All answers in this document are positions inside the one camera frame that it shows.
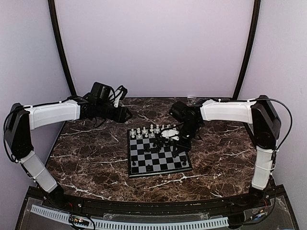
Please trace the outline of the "black white chessboard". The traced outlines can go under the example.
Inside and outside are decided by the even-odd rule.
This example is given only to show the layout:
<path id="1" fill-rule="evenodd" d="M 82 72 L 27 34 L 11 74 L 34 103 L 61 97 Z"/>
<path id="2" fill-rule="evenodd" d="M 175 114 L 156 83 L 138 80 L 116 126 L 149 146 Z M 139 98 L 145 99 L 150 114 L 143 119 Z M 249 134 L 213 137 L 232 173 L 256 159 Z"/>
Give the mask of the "black white chessboard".
<path id="1" fill-rule="evenodd" d="M 175 125 L 150 125 L 127 130 L 129 177 L 191 171 L 188 153 L 173 149 L 178 133 Z"/>

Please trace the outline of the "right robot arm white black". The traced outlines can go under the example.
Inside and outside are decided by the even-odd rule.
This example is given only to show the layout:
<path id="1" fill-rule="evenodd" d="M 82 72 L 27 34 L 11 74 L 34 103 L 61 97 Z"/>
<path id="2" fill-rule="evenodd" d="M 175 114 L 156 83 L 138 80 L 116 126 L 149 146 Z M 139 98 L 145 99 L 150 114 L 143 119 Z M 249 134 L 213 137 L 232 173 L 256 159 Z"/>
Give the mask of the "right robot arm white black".
<path id="1" fill-rule="evenodd" d="M 245 204 L 255 208 L 263 201 L 263 193 L 274 170 L 276 155 L 281 146 L 278 141 L 281 119 L 272 102 L 274 99 L 261 95 L 256 99 L 230 100 L 206 99 L 191 106 L 178 101 L 170 109 L 170 114 L 182 125 L 179 140 L 175 143 L 174 154 L 191 150 L 191 140 L 205 121 L 235 121 L 245 123 L 249 136 L 257 151 L 255 171 L 251 181 L 254 188 L 245 196 Z"/>

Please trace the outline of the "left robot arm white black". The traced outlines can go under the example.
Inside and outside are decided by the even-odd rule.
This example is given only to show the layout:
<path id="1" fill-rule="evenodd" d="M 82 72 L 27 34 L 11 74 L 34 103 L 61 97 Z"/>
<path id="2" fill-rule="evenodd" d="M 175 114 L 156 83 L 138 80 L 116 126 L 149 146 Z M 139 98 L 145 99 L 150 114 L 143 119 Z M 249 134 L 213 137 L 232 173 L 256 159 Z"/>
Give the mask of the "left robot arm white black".
<path id="1" fill-rule="evenodd" d="M 63 209 L 68 199 L 57 189 L 60 185 L 46 169 L 47 153 L 56 142 L 66 121 L 101 118 L 125 123 L 132 113 L 125 106 L 111 102 L 93 103 L 82 97 L 71 97 L 65 101 L 41 105 L 12 105 L 3 124 L 3 142 L 12 162 L 20 163 L 29 177 L 45 192 L 57 209 Z M 36 153 L 46 150 L 47 153 Z"/>

